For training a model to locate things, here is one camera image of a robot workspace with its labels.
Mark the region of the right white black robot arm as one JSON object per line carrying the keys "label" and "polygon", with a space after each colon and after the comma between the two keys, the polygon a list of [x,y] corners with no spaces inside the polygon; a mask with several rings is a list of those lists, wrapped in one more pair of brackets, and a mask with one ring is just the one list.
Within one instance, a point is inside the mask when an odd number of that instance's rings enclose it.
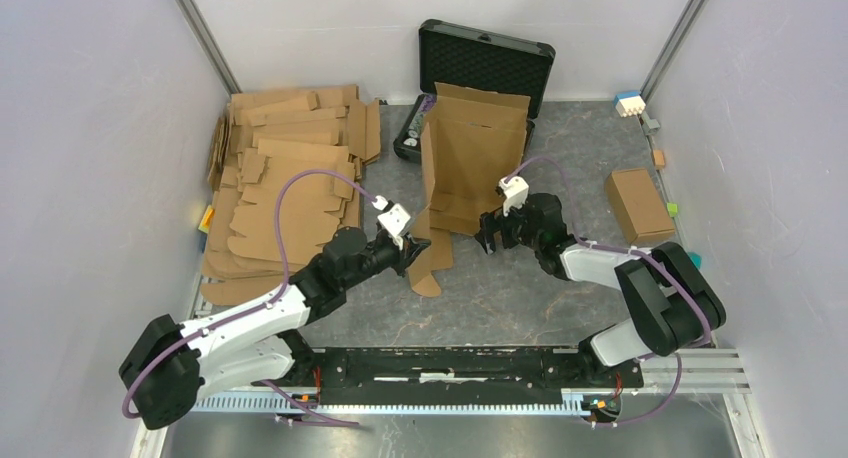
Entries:
{"label": "right white black robot arm", "polygon": [[626,361],[700,346],[727,319],[723,303],[678,243],[623,249],[578,238],[565,224],[560,199],[550,193],[532,193],[520,207],[482,214],[475,238],[487,253],[527,247],[557,279],[622,294],[628,318],[578,345],[578,374],[591,386],[606,384]]}

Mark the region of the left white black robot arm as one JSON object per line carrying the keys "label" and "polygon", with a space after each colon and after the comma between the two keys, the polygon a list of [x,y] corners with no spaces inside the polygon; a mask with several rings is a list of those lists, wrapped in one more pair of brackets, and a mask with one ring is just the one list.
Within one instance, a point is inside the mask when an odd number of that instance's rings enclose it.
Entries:
{"label": "left white black robot arm", "polygon": [[395,240],[385,229],[368,239],[345,227],[304,268],[257,298],[204,319],[152,319],[118,369],[127,389],[122,414],[156,430],[234,387],[282,378],[306,383],[314,359],[300,328],[334,312],[348,290],[383,271],[405,275],[430,245],[411,234]]}

